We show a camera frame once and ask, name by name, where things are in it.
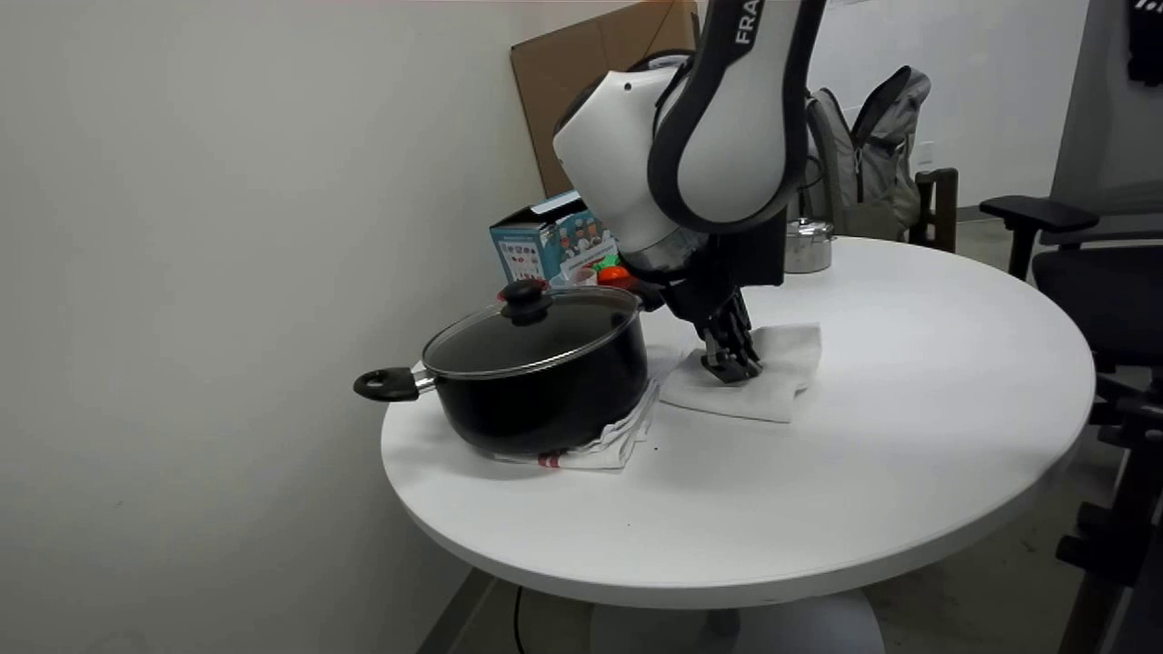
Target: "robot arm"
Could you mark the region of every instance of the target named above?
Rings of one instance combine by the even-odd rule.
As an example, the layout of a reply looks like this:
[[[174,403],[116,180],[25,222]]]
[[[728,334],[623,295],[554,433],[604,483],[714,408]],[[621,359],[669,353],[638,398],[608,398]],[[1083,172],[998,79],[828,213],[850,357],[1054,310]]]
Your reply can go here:
[[[685,64],[608,72],[552,138],[621,261],[706,336],[723,380],[760,375],[745,283],[782,283],[782,210],[805,158],[803,88],[825,0],[708,0]]]

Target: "black chair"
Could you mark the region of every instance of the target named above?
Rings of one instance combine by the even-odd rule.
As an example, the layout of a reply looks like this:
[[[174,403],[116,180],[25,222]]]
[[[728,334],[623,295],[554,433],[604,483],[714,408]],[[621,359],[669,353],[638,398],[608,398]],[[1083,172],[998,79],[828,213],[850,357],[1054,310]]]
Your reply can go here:
[[[984,199],[1015,231],[1011,272],[1046,290],[1085,334],[1101,390],[1089,422],[1123,448],[1108,505],[1083,505],[1056,560],[1085,571],[1063,654],[1160,651],[1163,536],[1163,89],[1125,76],[1135,0],[1089,0],[1054,191]],[[1154,371],[1149,390],[1120,368]]]

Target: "cable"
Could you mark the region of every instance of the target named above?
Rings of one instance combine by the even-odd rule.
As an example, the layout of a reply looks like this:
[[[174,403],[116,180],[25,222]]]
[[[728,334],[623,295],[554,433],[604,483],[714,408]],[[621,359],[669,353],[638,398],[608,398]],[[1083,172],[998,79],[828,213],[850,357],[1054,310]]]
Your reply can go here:
[[[523,654],[523,640],[520,640],[520,600],[523,600],[523,589],[514,585],[514,591],[513,591],[513,648],[514,648],[514,654]]]

